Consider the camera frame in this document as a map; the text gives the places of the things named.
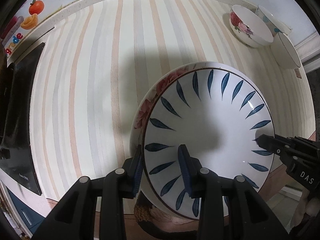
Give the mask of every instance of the striped tablecloth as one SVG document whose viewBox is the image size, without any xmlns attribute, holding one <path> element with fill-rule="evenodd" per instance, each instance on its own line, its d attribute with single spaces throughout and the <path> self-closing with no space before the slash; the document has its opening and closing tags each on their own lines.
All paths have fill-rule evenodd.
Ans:
<svg viewBox="0 0 320 240">
<path fill-rule="evenodd" d="M 51 31 L 30 111 L 32 156 L 47 198 L 58 201 L 82 175 L 121 166 L 140 101 L 161 76 L 190 62 L 240 70 L 263 93 L 277 134 L 309 138 L 315 116 L 303 68 L 299 79 L 278 67 L 269 47 L 241 43 L 230 8 L 215 0 L 105 0 Z M 132 212 L 133 202 L 124 208 Z"/>
</svg>

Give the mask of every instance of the red flower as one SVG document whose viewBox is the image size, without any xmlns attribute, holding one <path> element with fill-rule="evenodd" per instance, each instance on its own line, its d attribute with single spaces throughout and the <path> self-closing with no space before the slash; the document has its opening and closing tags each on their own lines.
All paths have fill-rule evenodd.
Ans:
<svg viewBox="0 0 320 240">
<path fill-rule="evenodd" d="M 139 110 L 138 116 L 135 120 L 135 125 L 134 125 L 135 129 L 143 128 L 145 126 L 151 106 L 152 106 L 152 103 L 148 99 L 144 100 Z"/>
<path fill-rule="evenodd" d="M 239 23 L 241 23 L 242 21 L 240 20 L 240 18 L 236 15 L 236 13 L 234 11 L 232 11 L 230 13 L 230 20 L 233 26 L 238 26 Z"/>
<path fill-rule="evenodd" d="M 167 85 L 175 80 L 178 76 L 182 75 L 183 73 L 188 71 L 188 67 L 185 68 L 180 68 L 172 73 L 170 73 L 167 77 L 165 77 L 163 80 L 161 80 L 157 86 L 156 86 L 156 91 L 157 95 L 160 95 L 160 93 L 167 87 Z"/>
</svg>

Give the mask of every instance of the cabinet handle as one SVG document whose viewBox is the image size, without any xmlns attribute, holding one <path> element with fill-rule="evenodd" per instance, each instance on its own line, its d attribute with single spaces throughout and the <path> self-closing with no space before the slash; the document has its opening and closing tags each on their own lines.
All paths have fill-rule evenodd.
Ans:
<svg viewBox="0 0 320 240">
<path fill-rule="evenodd" d="M 30 219 L 28 218 L 27 214 L 23 210 L 21 210 L 21 211 L 22 211 L 23 215 L 25 216 L 26 220 L 28 221 L 28 223 L 30 225 L 32 225 L 32 223 L 31 223 Z"/>
</svg>

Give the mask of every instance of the stove logo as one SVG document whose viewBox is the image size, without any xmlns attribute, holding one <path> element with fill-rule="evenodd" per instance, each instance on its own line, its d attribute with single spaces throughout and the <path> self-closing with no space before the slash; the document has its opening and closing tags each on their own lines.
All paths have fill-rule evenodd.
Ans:
<svg viewBox="0 0 320 240">
<path fill-rule="evenodd" d="M 26 179 L 26 180 L 29 180 L 28 177 L 23 176 L 23 175 L 21 175 L 20 173 L 19 173 L 19 176 L 22 177 L 22 178 L 24 178 L 24 179 Z"/>
</svg>

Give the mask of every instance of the blue cabinet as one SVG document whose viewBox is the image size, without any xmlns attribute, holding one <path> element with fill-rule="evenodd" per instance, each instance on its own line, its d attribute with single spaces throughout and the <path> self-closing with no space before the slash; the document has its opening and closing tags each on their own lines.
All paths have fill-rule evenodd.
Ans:
<svg viewBox="0 0 320 240">
<path fill-rule="evenodd" d="M 22 218 L 30 232 L 33 234 L 45 217 L 41 216 L 36 211 L 28 207 L 25 203 L 18 199 L 18 197 L 15 194 L 13 194 L 9 189 L 8 193 L 20 217 Z"/>
</svg>

